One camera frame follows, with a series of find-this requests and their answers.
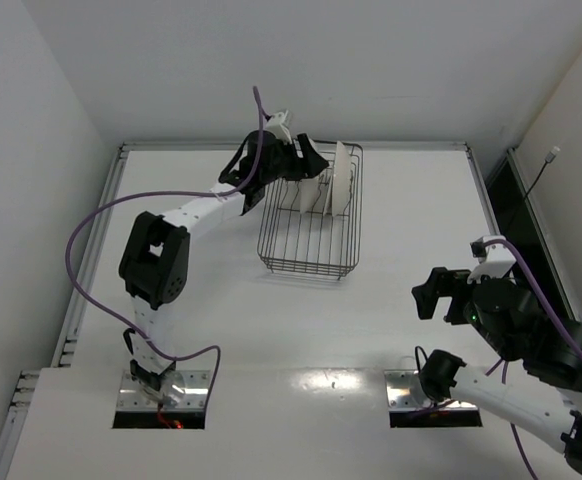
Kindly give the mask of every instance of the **wire rack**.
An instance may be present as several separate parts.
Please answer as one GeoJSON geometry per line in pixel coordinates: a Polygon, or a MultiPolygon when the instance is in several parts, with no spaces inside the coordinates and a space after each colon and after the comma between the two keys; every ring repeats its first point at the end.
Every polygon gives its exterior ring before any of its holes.
{"type": "Polygon", "coordinates": [[[319,197],[300,213],[298,182],[278,180],[267,187],[258,238],[258,255],[272,272],[340,279],[360,259],[362,158],[360,145],[345,143],[351,155],[349,202],[341,215],[324,215],[333,176],[335,142],[315,141],[329,166],[318,177],[319,197]]]}

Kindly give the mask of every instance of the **rack wire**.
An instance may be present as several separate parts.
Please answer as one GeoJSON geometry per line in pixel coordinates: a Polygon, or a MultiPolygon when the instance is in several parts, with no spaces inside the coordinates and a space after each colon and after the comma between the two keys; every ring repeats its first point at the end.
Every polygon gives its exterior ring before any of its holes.
{"type": "Polygon", "coordinates": [[[278,180],[267,187],[258,238],[258,255],[272,272],[341,279],[360,260],[362,226],[363,149],[344,143],[351,156],[349,202],[344,212],[324,214],[329,182],[333,177],[336,142],[315,141],[329,166],[319,176],[319,196],[300,213],[298,182],[278,180]]]}

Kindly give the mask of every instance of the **table surface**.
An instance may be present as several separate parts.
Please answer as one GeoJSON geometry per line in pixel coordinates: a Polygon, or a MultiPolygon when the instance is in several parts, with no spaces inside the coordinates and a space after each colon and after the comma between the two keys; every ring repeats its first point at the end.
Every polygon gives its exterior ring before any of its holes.
{"type": "MultiPolygon", "coordinates": [[[[118,196],[207,188],[231,154],[131,152],[118,196]]],[[[133,220],[185,201],[115,207],[94,296],[131,318],[117,266],[133,220]]],[[[433,267],[472,268],[469,243],[488,233],[466,153],[367,149],[362,202],[360,263],[340,282],[267,272],[256,254],[259,209],[192,245],[174,342],[182,352],[223,350],[203,431],[111,428],[128,366],[124,327],[88,307],[72,367],[41,375],[9,479],[525,478],[508,424],[488,412],[482,428],[389,428],[382,371],[413,368],[415,345],[485,368],[497,359],[470,327],[442,321],[448,302],[420,321],[410,294],[433,267]],[[347,374],[355,381],[331,378],[328,367],[356,369],[347,374]],[[332,391],[313,388],[322,376],[332,391]]],[[[179,368],[213,361],[209,354],[179,368]]],[[[510,381],[560,404],[517,365],[510,381]]],[[[540,478],[577,477],[557,453],[521,436],[540,478]]]]}

